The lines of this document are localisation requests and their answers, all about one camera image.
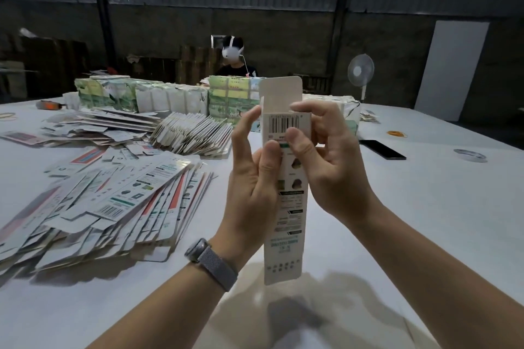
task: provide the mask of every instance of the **smartwatch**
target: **smartwatch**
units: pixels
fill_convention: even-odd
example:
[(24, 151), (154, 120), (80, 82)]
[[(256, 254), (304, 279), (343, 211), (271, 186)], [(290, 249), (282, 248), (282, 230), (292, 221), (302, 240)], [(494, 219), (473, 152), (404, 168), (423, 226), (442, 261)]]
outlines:
[(224, 290), (229, 291), (239, 274), (213, 251), (206, 239), (201, 238), (190, 246), (185, 256), (194, 264), (202, 266)]

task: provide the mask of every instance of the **white table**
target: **white table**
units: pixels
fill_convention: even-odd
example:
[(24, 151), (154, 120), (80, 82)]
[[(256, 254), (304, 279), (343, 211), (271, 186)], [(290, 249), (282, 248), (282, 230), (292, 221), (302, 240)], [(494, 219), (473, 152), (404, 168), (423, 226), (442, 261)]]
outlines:
[[(359, 132), (407, 156), (386, 161), (363, 148), (370, 182), (379, 198), (403, 220), (524, 303), (524, 153), (416, 111), (366, 106), (382, 124)], [(17, 121), (0, 130), (36, 132), (57, 113), (34, 103), (0, 106)], [(406, 139), (384, 134), (403, 131)], [(260, 135), (251, 133), (253, 150)], [(483, 153), (488, 163), (456, 157), (453, 149)], [(41, 173), (74, 148), (29, 148), (0, 140), (0, 225), (40, 193)], [(166, 263), (126, 258), (12, 279), (0, 288), (2, 347), (82, 348), (160, 286), (186, 261), (184, 250), (210, 237), (225, 205), (231, 157), (210, 161), (218, 173), (180, 246)], [(371, 256), (309, 197), (304, 273), (265, 287), (263, 253), (240, 274), (219, 304), (195, 348), (436, 348), (430, 334)]]

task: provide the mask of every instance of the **black phone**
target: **black phone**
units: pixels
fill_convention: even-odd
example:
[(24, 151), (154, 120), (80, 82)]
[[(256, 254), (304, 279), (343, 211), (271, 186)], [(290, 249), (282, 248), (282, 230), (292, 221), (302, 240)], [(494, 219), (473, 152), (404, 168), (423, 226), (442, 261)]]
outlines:
[(373, 152), (378, 153), (386, 160), (406, 160), (404, 155), (394, 151), (390, 147), (385, 146), (377, 140), (360, 140), (360, 144), (368, 147)]

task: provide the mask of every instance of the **black shirt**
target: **black shirt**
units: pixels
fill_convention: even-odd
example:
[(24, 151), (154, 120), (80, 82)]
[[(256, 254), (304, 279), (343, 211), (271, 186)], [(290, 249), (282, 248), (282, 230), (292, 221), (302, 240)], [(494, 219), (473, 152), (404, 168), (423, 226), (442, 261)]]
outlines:
[(258, 76), (255, 67), (249, 65), (243, 65), (240, 68), (233, 68), (231, 65), (224, 65), (218, 71), (216, 71), (216, 76), (246, 76), (249, 71), (251, 77)]

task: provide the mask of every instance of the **gray woven watch band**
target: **gray woven watch band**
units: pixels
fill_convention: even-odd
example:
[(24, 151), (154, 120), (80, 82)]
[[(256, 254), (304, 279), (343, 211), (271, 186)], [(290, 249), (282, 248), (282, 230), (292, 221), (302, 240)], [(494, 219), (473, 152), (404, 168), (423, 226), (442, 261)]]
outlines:
[(237, 280), (237, 273), (213, 251), (211, 246), (206, 247), (200, 254), (198, 262), (211, 273), (224, 290), (231, 290)]

